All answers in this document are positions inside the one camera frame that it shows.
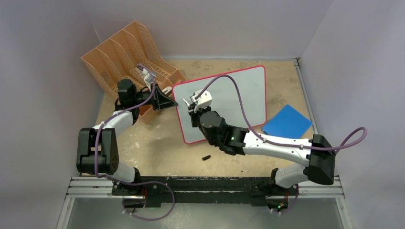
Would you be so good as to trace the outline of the black marker cap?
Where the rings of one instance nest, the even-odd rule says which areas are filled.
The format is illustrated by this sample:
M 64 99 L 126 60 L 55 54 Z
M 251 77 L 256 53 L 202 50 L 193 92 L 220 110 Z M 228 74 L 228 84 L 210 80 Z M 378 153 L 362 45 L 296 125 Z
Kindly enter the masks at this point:
M 204 157 L 202 158 L 202 160 L 205 161 L 205 160 L 208 160 L 208 159 L 210 159 L 210 158 L 211 158 L 211 155 L 207 155 L 207 156 L 204 156 Z

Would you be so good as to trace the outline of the pink-framed whiteboard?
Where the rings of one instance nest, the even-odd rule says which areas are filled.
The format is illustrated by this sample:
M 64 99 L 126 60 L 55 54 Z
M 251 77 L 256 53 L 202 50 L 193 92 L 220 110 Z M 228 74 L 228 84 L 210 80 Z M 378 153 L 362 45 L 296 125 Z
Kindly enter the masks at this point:
M 212 110 L 216 111 L 230 125 L 247 127 L 242 111 L 245 112 L 251 126 L 264 124 L 267 121 L 265 67 L 253 66 L 229 72 L 228 75 L 232 77 L 238 87 L 235 88 L 232 80 L 226 78 L 222 73 L 221 78 L 207 89 L 213 98 Z M 173 95 L 178 103 L 176 110 L 183 140 L 187 144 L 204 141 L 205 138 L 198 128 L 192 127 L 187 105 L 182 99 L 185 98 L 189 102 L 190 96 L 195 91 L 203 89 L 213 78 L 213 76 L 209 76 L 174 85 Z

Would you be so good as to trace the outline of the black and white marker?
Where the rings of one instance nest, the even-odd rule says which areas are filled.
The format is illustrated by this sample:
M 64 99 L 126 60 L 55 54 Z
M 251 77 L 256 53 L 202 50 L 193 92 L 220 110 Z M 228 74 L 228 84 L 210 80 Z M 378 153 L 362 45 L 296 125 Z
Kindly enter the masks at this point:
M 182 100 L 184 101 L 184 103 L 187 105 L 188 108 L 191 107 L 191 104 L 185 98 L 183 98 Z

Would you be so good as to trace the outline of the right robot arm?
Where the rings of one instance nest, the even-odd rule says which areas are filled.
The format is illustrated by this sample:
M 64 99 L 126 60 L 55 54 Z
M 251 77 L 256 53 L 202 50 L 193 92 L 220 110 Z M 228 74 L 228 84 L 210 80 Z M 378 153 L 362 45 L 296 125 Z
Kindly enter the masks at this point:
M 253 130 L 229 125 L 210 107 L 189 110 L 192 127 L 197 127 L 214 147 L 229 155 L 261 155 L 293 162 L 286 168 L 272 170 L 268 188 L 280 194 L 295 184 L 311 181 L 320 185 L 334 183 L 336 154 L 327 151 L 326 139 L 314 135 L 312 139 L 278 138 Z

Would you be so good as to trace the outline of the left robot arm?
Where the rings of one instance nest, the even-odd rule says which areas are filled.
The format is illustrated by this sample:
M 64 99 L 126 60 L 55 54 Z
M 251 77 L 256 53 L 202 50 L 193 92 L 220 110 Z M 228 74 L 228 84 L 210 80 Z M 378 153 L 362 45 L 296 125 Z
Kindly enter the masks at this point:
M 119 159 L 117 137 L 137 122 L 141 107 L 151 105 L 153 110 L 159 111 L 178 105 L 156 83 L 151 82 L 150 86 L 137 90 L 130 79 L 118 82 L 114 113 L 102 123 L 79 131 L 76 158 L 78 172 L 124 183 L 124 189 L 130 195 L 141 192 L 139 171 Z

